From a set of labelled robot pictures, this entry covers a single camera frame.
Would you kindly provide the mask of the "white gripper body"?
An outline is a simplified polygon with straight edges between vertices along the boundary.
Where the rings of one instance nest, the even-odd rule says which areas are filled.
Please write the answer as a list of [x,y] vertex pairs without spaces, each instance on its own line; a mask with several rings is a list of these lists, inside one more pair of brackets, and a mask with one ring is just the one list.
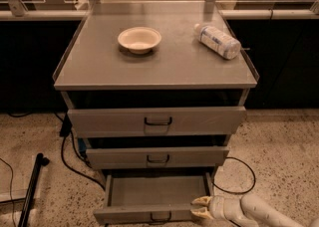
[[258,227],[258,223],[244,215],[239,199],[213,196],[208,206],[209,212],[217,220],[225,220],[234,227]]

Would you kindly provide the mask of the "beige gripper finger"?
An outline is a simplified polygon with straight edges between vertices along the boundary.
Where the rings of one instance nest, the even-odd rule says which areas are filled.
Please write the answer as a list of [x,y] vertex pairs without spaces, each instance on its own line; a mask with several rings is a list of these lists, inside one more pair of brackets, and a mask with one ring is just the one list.
[[206,207],[191,209],[190,212],[192,215],[199,218],[209,219],[209,220],[213,219],[213,217],[211,216],[210,212],[208,211]]
[[211,201],[211,199],[212,199],[211,196],[202,196],[202,197],[195,198],[191,202],[191,204],[192,205],[208,206],[210,201]]

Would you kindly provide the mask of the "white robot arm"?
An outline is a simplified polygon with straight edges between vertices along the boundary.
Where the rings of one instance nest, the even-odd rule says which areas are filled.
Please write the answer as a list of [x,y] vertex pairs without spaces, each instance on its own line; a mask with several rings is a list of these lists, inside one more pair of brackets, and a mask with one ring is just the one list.
[[246,194],[240,199],[202,196],[194,199],[191,205],[192,215],[209,220],[224,220],[233,227],[303,227],[255,194]]

